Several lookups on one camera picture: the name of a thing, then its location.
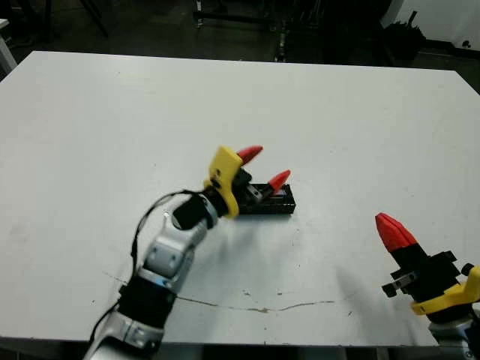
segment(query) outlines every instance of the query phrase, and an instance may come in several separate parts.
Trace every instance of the white table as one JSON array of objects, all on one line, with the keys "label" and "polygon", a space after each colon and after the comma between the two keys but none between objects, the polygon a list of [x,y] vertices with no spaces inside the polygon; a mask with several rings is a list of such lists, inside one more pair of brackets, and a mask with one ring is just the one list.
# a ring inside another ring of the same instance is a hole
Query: white table
[{"label": "white table", "polygon": [[[0,30],[2,30],[7,25],[8,20],[0,19]],[[3,40],[2,34],[0,34],[0,65],[7,74],[10,73],[17,66],[17,62],[15,61],[12,53],[8,49],[5,40]]]},{"label": "white table", "polygon": [[248,169],[290,168],[297,209],[211,231],[166,342],[434,345],[380,289],[380,211],[479,262],[480,97],[455,72],[33,52],[0,108],[4,337],[87,339],[139,216],[199,188],[219,144],[263,144]]}]

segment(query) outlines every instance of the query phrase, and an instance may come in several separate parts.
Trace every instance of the red fingertip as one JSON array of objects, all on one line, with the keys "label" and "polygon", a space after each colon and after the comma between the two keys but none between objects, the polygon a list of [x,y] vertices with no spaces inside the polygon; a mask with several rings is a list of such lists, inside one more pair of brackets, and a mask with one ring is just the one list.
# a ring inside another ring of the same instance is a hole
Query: red fingertip
[{"label": "red fingertip", "polygon": [[389,253],[416,244],[413,235],[393,217],[381,212],[375,217],[375,222],[380,238]]},{"label": "red fingertip", "polygon": [[263,150],[263,146],[253,145],[247,148],[243,148],[237,155],[243,160],[243,164],[249,163],[253,158],[255,158],[259,152]]},{"label": "red fingertip", "polygon": [[277,192],[285,184],[288,177],[290,176],[290,170],[285,170],[280,174],[274,176],[268,183],[273,188],[273,192]]}]

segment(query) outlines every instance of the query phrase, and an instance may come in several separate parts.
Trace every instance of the white wall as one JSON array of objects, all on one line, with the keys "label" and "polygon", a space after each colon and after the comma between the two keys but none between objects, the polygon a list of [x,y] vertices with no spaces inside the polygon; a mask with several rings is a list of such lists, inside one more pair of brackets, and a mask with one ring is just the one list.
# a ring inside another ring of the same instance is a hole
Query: white wall
[{"label": "white wall", "polygon": [[449,41],[457,47],[469,40],[480,50],[480,0],[404,0],[397,20],[408,21],[418,11],[414,25],[429,40]]}]

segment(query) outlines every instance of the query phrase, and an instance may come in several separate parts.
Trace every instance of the metal stand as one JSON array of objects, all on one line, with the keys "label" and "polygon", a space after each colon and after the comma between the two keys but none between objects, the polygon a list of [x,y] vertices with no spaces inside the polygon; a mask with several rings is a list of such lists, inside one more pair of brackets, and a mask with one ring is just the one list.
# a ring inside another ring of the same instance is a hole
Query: metal stand
[{"label": "metal stand", "polygon": [[263,17],[245,16],[241,14],[227,13],[227,6],[219,1],[217,11],[204,11],[202,0],[195,1],[195,8],[193,10],[193,19],[196,21],[196,27],[199,29],[203,25],[204,19],[216,19],[235,21],[239,23],[260,24],[270,26],[271,30],[275,30],[275,0],[271,0],[270,11],[266,11],[266,6],[263,6]]}]

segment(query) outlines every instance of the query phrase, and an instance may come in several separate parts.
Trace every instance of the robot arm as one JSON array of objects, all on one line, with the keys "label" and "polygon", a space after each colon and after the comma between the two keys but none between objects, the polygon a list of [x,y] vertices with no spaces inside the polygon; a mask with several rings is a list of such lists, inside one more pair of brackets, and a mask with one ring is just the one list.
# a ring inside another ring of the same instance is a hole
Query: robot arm
[{"label": "robot arm", "polygon": [[287,180],[288,170],[274,177],[262,190],[250,184],[251,176],[241,166],[261,150],[252,146],[235,153],[220,147],[209,168],[204,190],[188,192],[187,201],[164,212],[162,229],[138,268],[134,240],[132,278],[120,289],[120,299],[106,313],[107,319],[91,342],[85,360],[148,359],[157,352],[167,317],[194,261],[195,248],[208,229],[218,218],[234,218],[239,213],[237,199],[260,203]]},{"label": "robot arm", "polygon": [[392,283],[382,286],[388,297],[397,290],[413,297],[410,305],[417,315],[430,320],[429,330],[449,359],[480,359],[480,313],[472,305],[480,301],[480,266],[466,264],[461,273],[453,264],[451,251],[427,255],[405,227],[380,213],[376,228],[387,251],[400,269]]}]

